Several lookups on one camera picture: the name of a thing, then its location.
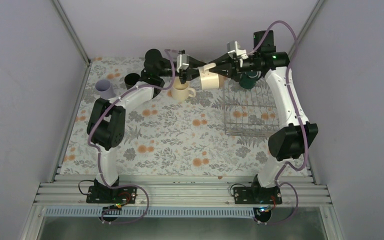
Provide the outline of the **lilac plastic cup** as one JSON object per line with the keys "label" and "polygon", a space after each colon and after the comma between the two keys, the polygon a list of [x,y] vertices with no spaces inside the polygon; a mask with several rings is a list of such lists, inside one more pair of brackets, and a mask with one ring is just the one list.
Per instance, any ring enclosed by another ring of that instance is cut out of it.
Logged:
{"label": "lilac plastic cup", "polygon": [[116,96],[113,85],[108,79],[101,79],[95,84],[95,90],[103,99],[109,100]]}

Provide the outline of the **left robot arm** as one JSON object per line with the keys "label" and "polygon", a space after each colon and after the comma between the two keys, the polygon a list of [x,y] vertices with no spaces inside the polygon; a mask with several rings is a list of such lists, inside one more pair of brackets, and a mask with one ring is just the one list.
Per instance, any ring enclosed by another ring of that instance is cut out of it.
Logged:
{"label": "left robot arm", "polygon": [[119,174],[117,171],[116,147],[125,135],[128,114],[153,98],[161,91],[168,90],[163,77],[170,77],[173,86],[179,77],[182,84],[199,76],[198,68],[205,62],[177,51],[177,58],[171,56],[172,49],[165,49],[163,57],[157,49],[145,53],[143,70],[134,77],[135,83],[120,96],[110,99],[98,98],[93,105],[87,126],[87,144],[97,151],[98,173],[93,181],[91,193],[111,203],[119,197]]}

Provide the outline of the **cream ribbed mug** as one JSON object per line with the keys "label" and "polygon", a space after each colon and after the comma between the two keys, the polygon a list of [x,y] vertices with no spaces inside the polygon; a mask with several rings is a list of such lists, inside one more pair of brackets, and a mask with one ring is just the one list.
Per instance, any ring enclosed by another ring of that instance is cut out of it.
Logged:
{"label": "cream ribbed mug", "polygon": [[171,96],[179,102],[185,101],[188,98],[194,98],[197,95],[196,90],[190,86],[189,81],[181,83],[181,80],[178,77],[174,79],[170,91]]}

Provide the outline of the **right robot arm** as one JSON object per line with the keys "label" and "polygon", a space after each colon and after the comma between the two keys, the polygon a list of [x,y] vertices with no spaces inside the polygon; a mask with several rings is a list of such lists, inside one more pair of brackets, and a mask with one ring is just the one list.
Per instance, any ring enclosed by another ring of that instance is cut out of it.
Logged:
{"label": "right robot arm", "polygon": [[292,77],[292,58],[278,52],[274,32],[261,30],[253,34],[254,48],[247,52],[237,41],[228,43],[228,51],[200,70],[207,74],[235,80],[239,84],[256,82],[250,73],[260,73],[268,84],[277,108],[279,130],[268,138],[268,149],[273,160],[268,160],[255,175],[250,187],[240,187],[236,203],[281,203],[282,184],[278,181],[283,170],[290,166],[301,171],[307,165],[308,150],[318,134],[318,126],[307,118],[299,102]]}

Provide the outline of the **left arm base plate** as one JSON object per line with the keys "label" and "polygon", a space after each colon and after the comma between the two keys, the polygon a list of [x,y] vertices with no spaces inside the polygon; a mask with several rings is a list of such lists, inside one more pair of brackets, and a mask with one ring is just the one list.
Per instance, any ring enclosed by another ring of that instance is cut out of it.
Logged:
{"label": "left arm base plate", "polygon": [[118,189],[90,186],[85,201],[88,204],[134,204],[137,190],[134,186]]}

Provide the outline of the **metal wire dish rack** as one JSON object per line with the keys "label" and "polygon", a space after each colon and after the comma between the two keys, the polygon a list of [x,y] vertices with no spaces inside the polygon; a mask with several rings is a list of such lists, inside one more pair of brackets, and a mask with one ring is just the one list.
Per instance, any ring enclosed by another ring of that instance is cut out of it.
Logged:
{"label": "metal wire dish rack", "polygon": [[268,138],[280,129],[273,94],[261,72],[252,89],[227,79],[222,94],[225,132],[231,136]]}

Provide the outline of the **beige white mug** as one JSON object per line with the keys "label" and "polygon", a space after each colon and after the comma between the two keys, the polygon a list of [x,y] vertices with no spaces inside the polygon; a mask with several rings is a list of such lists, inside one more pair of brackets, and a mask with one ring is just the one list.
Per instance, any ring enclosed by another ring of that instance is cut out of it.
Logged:
{"label": "beige white mug", "polygon": [[216,66],[215,63],[209,63],[197,68],[202,90],[220,89],[224,87],[226,78],[211,72]]}

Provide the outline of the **black mug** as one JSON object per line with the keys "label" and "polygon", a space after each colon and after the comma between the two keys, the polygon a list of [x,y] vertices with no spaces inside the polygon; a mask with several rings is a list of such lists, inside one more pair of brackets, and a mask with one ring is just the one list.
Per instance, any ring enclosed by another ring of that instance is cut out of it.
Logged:
{"label": "black mug", "polygon": [[124,77],[124,84],[127,90],[131,89],[139,80],[141,76],[138,73],[129,73]]}

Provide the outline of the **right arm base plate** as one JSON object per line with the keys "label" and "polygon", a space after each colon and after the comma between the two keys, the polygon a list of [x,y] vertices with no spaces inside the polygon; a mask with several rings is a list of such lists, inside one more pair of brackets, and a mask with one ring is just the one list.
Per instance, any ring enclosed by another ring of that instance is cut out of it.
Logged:
{"label": "right arm base plate", "polygon": [[236,205],[280,205],[283,203],[280,188],[234,187],[234,202]]}

